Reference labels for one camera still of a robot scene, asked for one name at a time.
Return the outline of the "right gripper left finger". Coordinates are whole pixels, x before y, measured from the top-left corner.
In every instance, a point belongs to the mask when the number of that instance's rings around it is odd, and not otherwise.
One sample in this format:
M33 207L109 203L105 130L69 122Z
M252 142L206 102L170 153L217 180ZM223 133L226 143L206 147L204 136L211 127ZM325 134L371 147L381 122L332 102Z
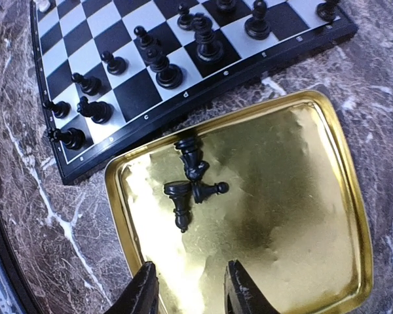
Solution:
M145 262L105 314L159 312L159 280L156 266Z

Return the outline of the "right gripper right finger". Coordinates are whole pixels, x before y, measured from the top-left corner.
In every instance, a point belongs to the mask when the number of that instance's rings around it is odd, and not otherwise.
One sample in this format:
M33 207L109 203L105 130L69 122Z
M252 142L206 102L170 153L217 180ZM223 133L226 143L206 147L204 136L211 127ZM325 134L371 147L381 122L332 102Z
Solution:
M224 304L225 313L279 314L239 260L228 261L224 276Z

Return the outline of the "gold metal tray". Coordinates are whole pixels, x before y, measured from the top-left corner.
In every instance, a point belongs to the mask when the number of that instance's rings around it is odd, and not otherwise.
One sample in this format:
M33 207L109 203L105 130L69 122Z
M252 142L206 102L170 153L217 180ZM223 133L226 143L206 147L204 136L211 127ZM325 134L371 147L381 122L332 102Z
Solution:
M229 191L195 203L174 143L198 137L202 182ZM133 275L147 261L159 313L224 313L239 260L280 313L348 313L373 288L373 251L354 164L331 101L305 90L167 135L112 159L105 187ZM189 181L191 223L175 224L164 184Z

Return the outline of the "black pawn corner square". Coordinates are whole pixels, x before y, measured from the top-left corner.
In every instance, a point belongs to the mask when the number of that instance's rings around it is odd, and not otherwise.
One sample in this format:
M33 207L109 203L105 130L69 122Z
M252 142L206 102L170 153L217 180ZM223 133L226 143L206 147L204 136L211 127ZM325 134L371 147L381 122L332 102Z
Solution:
M54 103L53 101L47 100L43 103L43 107L46 110L52 111L56 118L66 117L71 110L71 105L65 101Z

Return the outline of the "black white chess board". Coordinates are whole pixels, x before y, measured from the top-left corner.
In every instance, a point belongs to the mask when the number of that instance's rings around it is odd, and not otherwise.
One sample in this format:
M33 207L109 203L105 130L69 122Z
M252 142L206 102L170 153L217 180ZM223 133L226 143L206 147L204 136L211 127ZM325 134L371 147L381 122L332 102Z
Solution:
M339 1L32 1L33 60L64 184L148 141L206 101L352 37ZM191 22L224 49L197 57ZM45 101L65 101L56 118Z

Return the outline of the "black chess piece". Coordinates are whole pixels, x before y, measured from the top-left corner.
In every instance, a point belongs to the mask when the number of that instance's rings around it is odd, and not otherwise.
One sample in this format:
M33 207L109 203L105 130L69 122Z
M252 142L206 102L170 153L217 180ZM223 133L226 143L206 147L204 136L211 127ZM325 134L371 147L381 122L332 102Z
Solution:
M215 37L212 20L203 13L196 13L191 26L195 32L196 54L199 60L206 63L219 62L224 55L224 49L222 43Z

